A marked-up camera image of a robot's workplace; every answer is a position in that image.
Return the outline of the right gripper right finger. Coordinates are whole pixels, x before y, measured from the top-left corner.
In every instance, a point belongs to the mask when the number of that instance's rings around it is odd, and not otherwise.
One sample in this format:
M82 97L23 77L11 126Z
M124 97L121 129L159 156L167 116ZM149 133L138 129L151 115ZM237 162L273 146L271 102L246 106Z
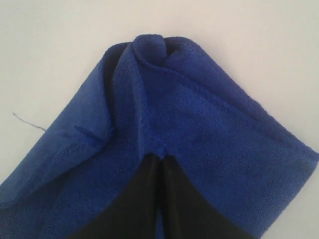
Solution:
M161 162L166 239L244 239L246 232L204 199L173 156Z

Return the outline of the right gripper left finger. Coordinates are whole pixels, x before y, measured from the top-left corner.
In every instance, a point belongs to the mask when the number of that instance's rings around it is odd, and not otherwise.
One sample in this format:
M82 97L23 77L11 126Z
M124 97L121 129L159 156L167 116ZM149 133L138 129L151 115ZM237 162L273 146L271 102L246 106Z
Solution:
M123 192L82 229L83 239L154 239L159 158L144 156Z

